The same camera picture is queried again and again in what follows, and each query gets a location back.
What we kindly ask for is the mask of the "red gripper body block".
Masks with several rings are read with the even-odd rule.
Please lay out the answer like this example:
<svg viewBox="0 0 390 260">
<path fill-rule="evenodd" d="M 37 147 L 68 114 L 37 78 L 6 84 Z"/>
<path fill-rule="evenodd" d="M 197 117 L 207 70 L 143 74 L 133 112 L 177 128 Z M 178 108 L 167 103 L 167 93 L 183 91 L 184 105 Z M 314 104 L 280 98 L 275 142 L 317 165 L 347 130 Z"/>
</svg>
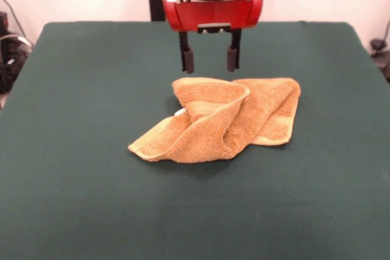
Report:
<svg viewBox="0 0 390 260">
<path fill-rule="evenodd" d="M 263 0 L 162 0 L 166 19 L 178 32 L 257 25 Z"/>
</svg>

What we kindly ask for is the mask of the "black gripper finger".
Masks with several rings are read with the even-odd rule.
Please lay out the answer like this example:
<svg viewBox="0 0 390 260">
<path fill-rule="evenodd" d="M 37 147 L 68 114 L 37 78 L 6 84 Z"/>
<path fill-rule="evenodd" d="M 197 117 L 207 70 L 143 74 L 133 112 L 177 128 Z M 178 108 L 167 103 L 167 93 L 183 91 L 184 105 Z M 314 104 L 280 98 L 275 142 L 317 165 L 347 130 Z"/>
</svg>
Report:
<svg viewBox="0 0 390 260">
<path fill-rule="evenodd" d="M 231 29 L 229 33 L 231 34 L 231 43 L 227 51 L 227 69 L 229 72 L 234 72 L 239 69 L 242 30 Z"/>
<path fill-rule="evenodd" d="M 192 74 L 194 72 L 194 56 L 188 42 L 188 33 L 179 32 L 180 55 L 182 59 L 182 71 Z"/>
</svg>

